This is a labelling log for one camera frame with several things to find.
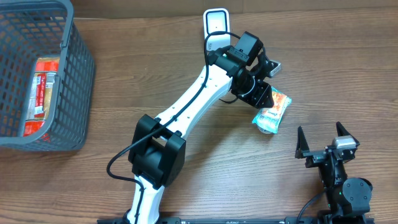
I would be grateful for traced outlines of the teal wet wipes pack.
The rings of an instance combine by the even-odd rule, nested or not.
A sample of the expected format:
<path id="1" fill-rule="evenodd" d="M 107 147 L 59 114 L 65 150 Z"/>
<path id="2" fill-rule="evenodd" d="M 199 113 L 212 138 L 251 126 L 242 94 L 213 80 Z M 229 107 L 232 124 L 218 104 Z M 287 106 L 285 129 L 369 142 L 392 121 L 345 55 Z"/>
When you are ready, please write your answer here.
<path id="1" fill-rule="evenodd" d="M 272 98 L 274 100 L 273 107 L 260 109 L 252 120 L 252 124 L 277 134 L 283 114 L 292 99 L 274 87 L 272 87 Z"/>

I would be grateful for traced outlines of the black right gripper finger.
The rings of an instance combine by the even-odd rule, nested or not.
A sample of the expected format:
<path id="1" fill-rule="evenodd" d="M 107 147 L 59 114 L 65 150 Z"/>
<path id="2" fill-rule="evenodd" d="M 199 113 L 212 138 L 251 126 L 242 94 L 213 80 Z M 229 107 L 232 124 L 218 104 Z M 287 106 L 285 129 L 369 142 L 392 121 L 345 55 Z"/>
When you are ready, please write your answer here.
<path id="1" fill-rule="evenodd" d="M 298 138 L 297 138 L 297 145 L 295 150 L 295 158 L 296 159 L 303 159 L 305 154 L 310 152 L 307 140 L 305 138 L 303 129 L 301 126 L 298 127 Z"/>
<path id="2" fill-rule="evenodd" d="M 351 133 L 349 133 L 346 130 L 346 128 L 339 121 L 336 122 L 336 131 L 337 131 L 338 137 L 351 136 L 353 138 L 353 140 L 355 141 L 356 146 L 358 147 L 360 145 L 360 142 Z"/>

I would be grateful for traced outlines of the orange noodle packet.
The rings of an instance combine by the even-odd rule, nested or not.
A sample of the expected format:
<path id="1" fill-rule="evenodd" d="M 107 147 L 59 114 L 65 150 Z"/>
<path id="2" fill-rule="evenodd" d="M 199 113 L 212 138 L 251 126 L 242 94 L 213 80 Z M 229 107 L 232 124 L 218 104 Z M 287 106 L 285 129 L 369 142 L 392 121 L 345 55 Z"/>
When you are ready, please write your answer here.
<path id="1" fill-rule="evenodd" d="M 59 57 L 39 58 L 34 67 L 34 77 L 29 95 L 23 136 L 36 133 L 46 122 L 52 100 Z"/>

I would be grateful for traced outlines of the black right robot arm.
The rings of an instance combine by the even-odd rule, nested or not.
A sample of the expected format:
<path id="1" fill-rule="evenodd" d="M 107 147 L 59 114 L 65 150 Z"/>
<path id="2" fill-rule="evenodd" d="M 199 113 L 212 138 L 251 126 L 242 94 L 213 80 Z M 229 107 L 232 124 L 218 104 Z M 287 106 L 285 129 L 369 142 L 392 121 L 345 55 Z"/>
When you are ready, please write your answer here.
<path id="1" fill-rule="evenodd" d="M 323 191 L 310 199 L 296 217 L 296 223 L 373 223 L 365 214 L 370 211 L 373 185 L 365 178 L 349 178 L 345 164 L 355 158 L 360 142 L 340 123 L 338 136 L 322 151 L 311 151 L 302 127 L 298 127 L 295 158 L 305 159 L 305 167 L 318 168 Z M 328 210 L 321 210 L 315 218 L 304 218 L 305 210 L 323 195 Z"/>

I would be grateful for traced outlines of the green lid white jar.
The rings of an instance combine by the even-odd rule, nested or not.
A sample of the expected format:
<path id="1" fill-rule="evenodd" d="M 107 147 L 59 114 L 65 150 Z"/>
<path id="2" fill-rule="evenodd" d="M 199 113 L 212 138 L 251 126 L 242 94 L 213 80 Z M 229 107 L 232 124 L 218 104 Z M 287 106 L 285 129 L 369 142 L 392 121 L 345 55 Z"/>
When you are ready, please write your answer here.
<path id="1" fill-rule="evenodd" d="M 260 130 L 260 132 L 264 133 L 264 134 L 273 134 L 273 132 L 270 132 L 260 126 L 257 126 L 258 130 Z"/>

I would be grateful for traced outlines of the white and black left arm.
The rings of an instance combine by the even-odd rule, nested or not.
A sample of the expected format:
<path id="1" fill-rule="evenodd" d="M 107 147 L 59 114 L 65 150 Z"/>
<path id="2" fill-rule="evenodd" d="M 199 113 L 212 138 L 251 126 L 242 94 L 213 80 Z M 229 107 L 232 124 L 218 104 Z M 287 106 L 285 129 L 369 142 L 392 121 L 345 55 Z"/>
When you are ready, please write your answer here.
<path id="1" fill-rule="evenodd" d="M 268 59 L 258 37 L 245 32 L 236 45 L 205 51 L 205 66 L 191 87 L 167 110 L 137 123 L 128 160 L 136 192 L 125 223 L 156 223 L 164 189 L 185 162 L 186 140 L 208 109 L 227 93 L 254 108 L 274 105 L 270 84 L 281 64 Z"/>

